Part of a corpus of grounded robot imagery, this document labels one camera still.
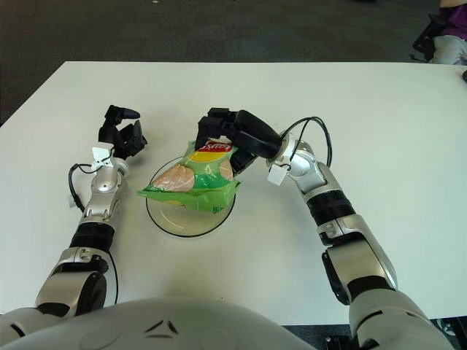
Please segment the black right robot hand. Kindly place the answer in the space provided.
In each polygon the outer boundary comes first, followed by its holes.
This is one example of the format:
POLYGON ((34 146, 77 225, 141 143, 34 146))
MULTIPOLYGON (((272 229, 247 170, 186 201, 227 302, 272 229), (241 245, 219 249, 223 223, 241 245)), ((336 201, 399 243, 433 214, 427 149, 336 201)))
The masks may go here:
POLYGON ((236 148, 230 158, 234 175, 243 172, 258 157, 274 158, 282 146, 282 137, 255 115, 245 110, 211 108, 198 122, 195 149, 223 136, 236 148))

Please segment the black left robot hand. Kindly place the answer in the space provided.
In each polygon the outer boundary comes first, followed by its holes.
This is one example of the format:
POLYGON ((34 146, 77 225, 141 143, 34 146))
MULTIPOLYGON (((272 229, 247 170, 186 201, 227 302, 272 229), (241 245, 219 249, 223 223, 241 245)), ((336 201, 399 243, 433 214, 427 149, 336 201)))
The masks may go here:
POLYGON ((139 118, 140 113, 133 109, 110 105, 104 115, 105 121, 99 129, 98 141, 112 144, 113 155, 117 158, 125 160, 135 156, 147 145, 139 118), (123 120, 135 120, 135 122, 118 129, 117 126, 123 120))

